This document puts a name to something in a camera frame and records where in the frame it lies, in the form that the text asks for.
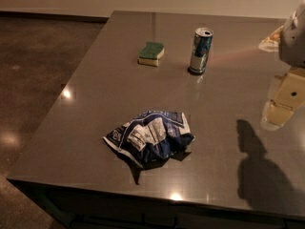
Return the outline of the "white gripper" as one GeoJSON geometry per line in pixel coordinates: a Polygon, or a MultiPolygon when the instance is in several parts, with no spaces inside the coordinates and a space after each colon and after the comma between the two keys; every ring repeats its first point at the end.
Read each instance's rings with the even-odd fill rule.
{"type": "Polygon", "coordinates": [[[284,75],[274,77],[260,121],[268,131],[276,131],[284,126],[305,103],[305,0],[283,25],[279,58],[301,68],[290,68],[284,75]]]}

